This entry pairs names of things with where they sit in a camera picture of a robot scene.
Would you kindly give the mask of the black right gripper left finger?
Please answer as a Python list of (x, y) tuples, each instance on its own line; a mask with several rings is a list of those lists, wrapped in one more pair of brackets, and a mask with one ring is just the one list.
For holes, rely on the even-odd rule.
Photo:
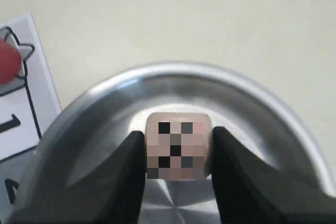
[(8, 223), (138, 223), (145, 160), (144, 134), (133, 131), (86, 177), (14, 210)]

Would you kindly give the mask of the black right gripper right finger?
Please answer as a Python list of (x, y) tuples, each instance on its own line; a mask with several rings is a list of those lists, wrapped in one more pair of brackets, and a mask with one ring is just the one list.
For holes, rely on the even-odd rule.
[(335, 223), (335, 198), (268, 165), (213, 129), (212, 183), (222, 223)]

